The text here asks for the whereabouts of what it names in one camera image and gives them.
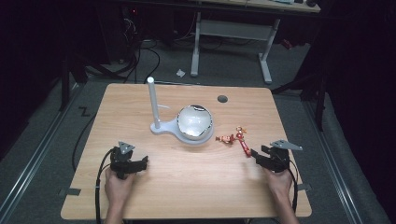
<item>white pole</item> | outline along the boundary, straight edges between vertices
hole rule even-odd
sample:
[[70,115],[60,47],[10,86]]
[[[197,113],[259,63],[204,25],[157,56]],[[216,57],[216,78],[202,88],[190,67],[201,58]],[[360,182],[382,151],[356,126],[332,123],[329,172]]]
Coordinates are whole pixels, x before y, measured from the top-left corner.
[[149,90],[149,99],[151,101],[152,115],[154,116],[155,128],[159,129],[159,128],[161,128],[160,116],[158,114],[157,94],[155,93],[153,77],[148,77],[148,90]]

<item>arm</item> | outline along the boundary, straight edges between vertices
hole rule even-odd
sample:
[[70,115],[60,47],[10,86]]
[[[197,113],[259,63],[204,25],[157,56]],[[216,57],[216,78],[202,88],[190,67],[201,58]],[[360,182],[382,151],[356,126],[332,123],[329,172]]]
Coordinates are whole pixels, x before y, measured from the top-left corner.
[[120,224],[122,222],[123,208],[132,189],[135,174],[128,175],[126,179],[118,179],[117,173],[110,168],[106,169],[105,191],[108,198],[106,224]]
[[295,216],[289,199],[289,190],[291,187],[291,175],[288,170],[280,173],[262,168],[267,175],[268,186],[274,196],[276,211],[278,212],[280,222],[288,224],[298,224],[299,221]]

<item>dark background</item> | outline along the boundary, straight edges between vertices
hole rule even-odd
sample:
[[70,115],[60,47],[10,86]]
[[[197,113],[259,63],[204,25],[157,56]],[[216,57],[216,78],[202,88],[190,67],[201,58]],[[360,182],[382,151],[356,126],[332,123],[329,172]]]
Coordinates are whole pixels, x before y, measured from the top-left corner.
[[[327,75],[327,92],[346,140],[394,222],[396,218],[390,208],[396,199],[396,184],[391,181],[396,177],[392,166],[396,6],[394,1],[387,0],[322,2],[319,3],[323,16],[347,20],[328,20],[319,25],[285,19],[276,42],[286,38],[293,45],[312,44],[296,79],[313,73]],[[107,13],[100,6],[57,7],[55,2],[46,0],[3,1],[0,8],[3,159],[31,114],[60,78],[62,60],[68,50],[73,49],[96,63],[109,63],[125,57],[126,43],[121,36],[122,12],[113,5],[106,8]],[[143,9],[141,13],[137,16],[143,22],[144,33],[169,45],[174,38],[173,30],[183,33],[192,15],[170,9]]]

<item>wooden table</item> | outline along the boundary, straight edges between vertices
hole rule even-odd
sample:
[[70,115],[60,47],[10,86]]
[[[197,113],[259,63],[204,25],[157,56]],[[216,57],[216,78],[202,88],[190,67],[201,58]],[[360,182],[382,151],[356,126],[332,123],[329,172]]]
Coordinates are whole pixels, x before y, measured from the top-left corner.
[[[226,145],[215,140],[216,136],[236,134],[237,126],[247,129],[247,145],[257,151],[261,145],[287,140],[271,92],[265,88],[171,85],[156,85],[156,92],[158,104],[169,106],[160,107],[163,121],[173,119],[186,105],[206,107],[214,120],[212,138],[190,146],[170,134],[153,134],[149,128],[153,122],[149,86],[110,84],[70,186],[81,192],[66,197],[62,217],[95,219],[94,186],[100,162],[119,140],[135,146],[133,161],[146,155],[149,159],[147,171],[138,173],[134,181],[125,218],[275,217],[262,168],[246,157],[238,142]],[[220,103],[219,95],[227,96],[228,102]],[[104,174],[101,179],[104,218]],[[299,191],[297,216],[307,217],[311,212],[306,193]]]

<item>table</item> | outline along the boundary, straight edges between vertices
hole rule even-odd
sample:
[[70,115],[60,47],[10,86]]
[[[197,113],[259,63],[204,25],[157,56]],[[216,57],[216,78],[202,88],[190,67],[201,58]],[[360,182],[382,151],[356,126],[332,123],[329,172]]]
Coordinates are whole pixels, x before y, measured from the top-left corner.
[[[263,7],[276,10],[291,10],[305,13],[319,13],[318,5],[309,7],[304,1],[301,4],[282,4],[268,0],[198,0],[202,2],[234,5],[240,7]],[[191,76],[197,77],[199,70],[199,41],[200,35],[217,35],[224,37],[235,37],[265,41],[262,53],[259,53],[259,62],[262,68],[262,76],[266,84],[272,83],[270,71],[268,69],[267,57],[276,36],[280,19],[275,19],[273,24],[257,25],[229,21],[201,20],[201,12],[197,13],[195,25],[195,43],[191,60]]]
[[[70,186],[81,192],[67,195],[62,217],[95,219],[97,171],[119,140],[135,146],[133,161],[148,155],[148,169],[136,176],[124,218],[275,217],[262,168],[246,157],[238,142],[226,145],[215,140],[236,133],[237,126],[247,129],[247,145],[258,151],[261,145],[287,140],[271,92],[265,88],[177,85],[156,85],[156,92],[158,104],[169,107],[159,107],[161,120],[173,119],[186,105],[206,107],[214,120],[211,139],[191,146],[170,134],[153,134],[149,128],[153,122],[149,86],[110,84]],[[228,102],[220,103],[219,95],[227,96]],[[101,179],[104,218],[108,207],[104,174]],[[311,212],[306,193],[300,190],[296,215],[307,217]]]

